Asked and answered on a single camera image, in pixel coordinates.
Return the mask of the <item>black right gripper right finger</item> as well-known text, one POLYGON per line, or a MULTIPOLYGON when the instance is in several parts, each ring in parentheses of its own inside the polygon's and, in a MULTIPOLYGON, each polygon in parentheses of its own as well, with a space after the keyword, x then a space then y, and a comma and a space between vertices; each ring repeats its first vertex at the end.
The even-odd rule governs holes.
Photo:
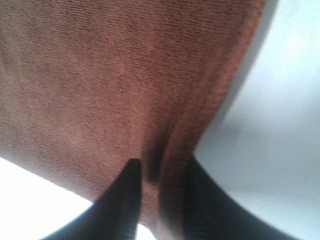
POLYGON ((291 240, 229 197, 192 157, 185 172, 186 240, 291 240))

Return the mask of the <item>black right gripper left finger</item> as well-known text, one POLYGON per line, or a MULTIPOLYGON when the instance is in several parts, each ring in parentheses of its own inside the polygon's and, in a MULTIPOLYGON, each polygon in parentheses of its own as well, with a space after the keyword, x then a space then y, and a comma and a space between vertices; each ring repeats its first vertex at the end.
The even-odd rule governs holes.
POLYGON ((134 240, 141 198, 141 161, 133 158, 92 206, 44 239, 134 240))

